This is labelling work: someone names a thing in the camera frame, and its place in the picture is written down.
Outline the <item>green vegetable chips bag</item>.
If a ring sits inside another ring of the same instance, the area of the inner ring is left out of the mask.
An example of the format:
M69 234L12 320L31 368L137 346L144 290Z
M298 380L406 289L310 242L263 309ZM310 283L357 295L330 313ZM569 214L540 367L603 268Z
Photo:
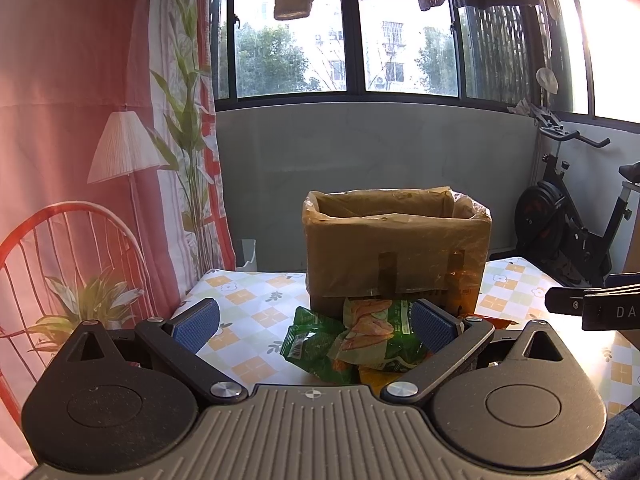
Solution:
M408 300L346 299L345 330L328 357L372 370L411 370L425 360L428 350L411 328L410 312Z

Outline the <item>yellow chips bag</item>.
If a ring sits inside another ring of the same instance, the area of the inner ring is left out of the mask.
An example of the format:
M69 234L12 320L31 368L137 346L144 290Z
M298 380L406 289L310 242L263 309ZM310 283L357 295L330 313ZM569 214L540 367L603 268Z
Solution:
M396 382L402 376L402 373L374 370L366 366L358 367L358 374L360 384L368 386L377 398L385 386Z

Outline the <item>green cracker snack bag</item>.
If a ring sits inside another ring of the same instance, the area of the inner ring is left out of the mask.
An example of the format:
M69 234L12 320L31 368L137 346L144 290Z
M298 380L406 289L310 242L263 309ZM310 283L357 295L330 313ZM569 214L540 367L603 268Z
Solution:
M282 342L280 355L322 382L349 385L354 376L352 366L329 356L336 338L344 330L344 325L334 318L297 307L293 323Z

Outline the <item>checkered floral tablecloth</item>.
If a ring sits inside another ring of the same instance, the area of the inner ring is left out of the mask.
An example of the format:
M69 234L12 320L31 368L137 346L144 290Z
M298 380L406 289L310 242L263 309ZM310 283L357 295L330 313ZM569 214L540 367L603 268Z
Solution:
M523 258L491 261L485 266L475 311L511 320L514 330L534 318L548 321L613 416L639 397L639 350L619 333L585 332L576 316L548 312L544 294L555 285L556 281ZM177 312L204 298L216 300L220 309L220 329L198 350L198 356L211 366L247 389L258 382L318 382L280 356L295 309L309 306L303 273L213 270L200 279Z

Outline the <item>black exercise bike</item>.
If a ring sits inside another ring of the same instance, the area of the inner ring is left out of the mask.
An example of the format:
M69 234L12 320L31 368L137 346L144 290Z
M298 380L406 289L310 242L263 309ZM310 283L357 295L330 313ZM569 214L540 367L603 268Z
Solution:
M631 194L639 192L639 165L618 168L622 190L602 234L590 231L570 196L564 176L570 163L542 156L542 178L521 194L514 212L514 254L538 266L563 285L601 287L612 272L610 249L623 221L632 216Z

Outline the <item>brown cardboard box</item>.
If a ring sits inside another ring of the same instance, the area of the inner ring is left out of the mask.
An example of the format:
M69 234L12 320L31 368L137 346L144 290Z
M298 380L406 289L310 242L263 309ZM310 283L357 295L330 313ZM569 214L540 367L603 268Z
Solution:
M310 192L302 222L311 309L338 318L346 299L426 298L476 308L490 210L448 186Z

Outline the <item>printed backdrop curtain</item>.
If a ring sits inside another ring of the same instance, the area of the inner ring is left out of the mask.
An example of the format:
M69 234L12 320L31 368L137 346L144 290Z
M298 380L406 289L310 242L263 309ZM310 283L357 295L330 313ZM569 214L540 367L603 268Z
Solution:
M23 405L88 318L172 315L234 263L210 0L1 0L1 474Z

